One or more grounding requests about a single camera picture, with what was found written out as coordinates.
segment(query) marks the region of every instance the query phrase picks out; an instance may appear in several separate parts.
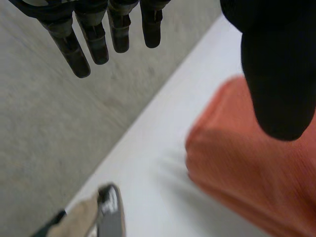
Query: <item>orange towel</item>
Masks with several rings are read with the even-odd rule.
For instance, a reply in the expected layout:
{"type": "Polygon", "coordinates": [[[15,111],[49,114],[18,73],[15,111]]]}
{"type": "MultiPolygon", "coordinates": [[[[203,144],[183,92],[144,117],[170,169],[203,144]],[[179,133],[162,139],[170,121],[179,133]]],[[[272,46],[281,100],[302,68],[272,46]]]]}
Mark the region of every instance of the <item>orange towel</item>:
{"type": "Polygon", "coordinates": [[[243,76],[217,92],[187,142],[190,178],[207,194],[277,237],[316,237],[316,116],[282,142],[257,124],[243,76]]]}

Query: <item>gray floor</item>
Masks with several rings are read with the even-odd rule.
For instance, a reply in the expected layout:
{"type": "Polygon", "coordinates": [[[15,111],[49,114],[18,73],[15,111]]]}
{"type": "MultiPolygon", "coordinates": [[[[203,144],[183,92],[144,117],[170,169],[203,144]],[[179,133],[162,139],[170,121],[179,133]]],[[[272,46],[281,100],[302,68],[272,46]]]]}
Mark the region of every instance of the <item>gray floor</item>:
{"type": "MultiPolygon", "coordinates": [[[[0,1],[0,236],[30,235],[64,207],[220,14],[218,0],[173,0],[161,45],[145,47],[140,9],[130,50],[76,78],[35,19],[0,1]]],[[[109,32],[107,17],[104,18],[109,32]]]]}

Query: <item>white surface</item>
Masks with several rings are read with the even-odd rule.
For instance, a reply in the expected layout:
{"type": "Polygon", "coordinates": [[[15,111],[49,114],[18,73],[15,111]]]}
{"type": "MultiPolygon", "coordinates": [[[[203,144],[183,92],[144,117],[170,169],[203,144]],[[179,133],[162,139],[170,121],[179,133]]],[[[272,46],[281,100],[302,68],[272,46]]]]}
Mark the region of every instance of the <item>white surface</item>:
{"type": "Polygon", "coordinates": [[[66,211],[115,182],[127,237],[267,236],[198,190],[185,167],[184,144],[194,120],[220,84],[242,72],[240,37],[220,17],[66,211]]]}

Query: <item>glove finger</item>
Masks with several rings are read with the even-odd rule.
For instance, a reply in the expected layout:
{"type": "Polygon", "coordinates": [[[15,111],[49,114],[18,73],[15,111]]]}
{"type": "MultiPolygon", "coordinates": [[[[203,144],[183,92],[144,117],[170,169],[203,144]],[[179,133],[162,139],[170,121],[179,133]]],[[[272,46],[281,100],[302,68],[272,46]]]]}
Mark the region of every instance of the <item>glove finger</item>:
{"type": "Polygon", "coordinates": [[[138,0],[109,0],[108,17],[114,50],[125,53],[129,49],[129,13],[138,4],[138,0]]]}
{"type": "Polygon", "coordinates": [[[56,22],[41,21],[74,74],[79,78],[84,78],[90,75],[90,66],[74,33],[72,23],[72,17],[56,22]]]}
{"type": "Polygon", "coordinates": [[[242,66],[262,129],[298,139],[316,107],[316,4],[282,29],[243,34],[242,66]]]}
{"type": "Polygon", "coordinates": [[[88,45],[93,61],[102,65],[108,62],[109,53],[105,40],[105,31],[102,19],[106,12],[108,2],[98,1],[98,4],[77,3],[76,18],[88,45]]]}
{"type": "Polygon", "coordinates": [[[160,25],[162,9],[170,0],[141,0],[143,33],[145,44],[148,48],[155,48],[160,44],[160,25]]]}

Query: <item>beige cloth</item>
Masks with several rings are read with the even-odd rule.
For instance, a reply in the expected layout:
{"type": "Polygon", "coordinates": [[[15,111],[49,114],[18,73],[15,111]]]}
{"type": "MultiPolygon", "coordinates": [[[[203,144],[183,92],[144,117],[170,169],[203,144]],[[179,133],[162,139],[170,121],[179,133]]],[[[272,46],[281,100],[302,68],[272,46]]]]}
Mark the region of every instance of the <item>beige cloth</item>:
{"type": "Polygon", "coordinates": [[[47,237],[86,237],[98,214],[98,192],[78,203],[58,225],[50,228],[47,237]]]}

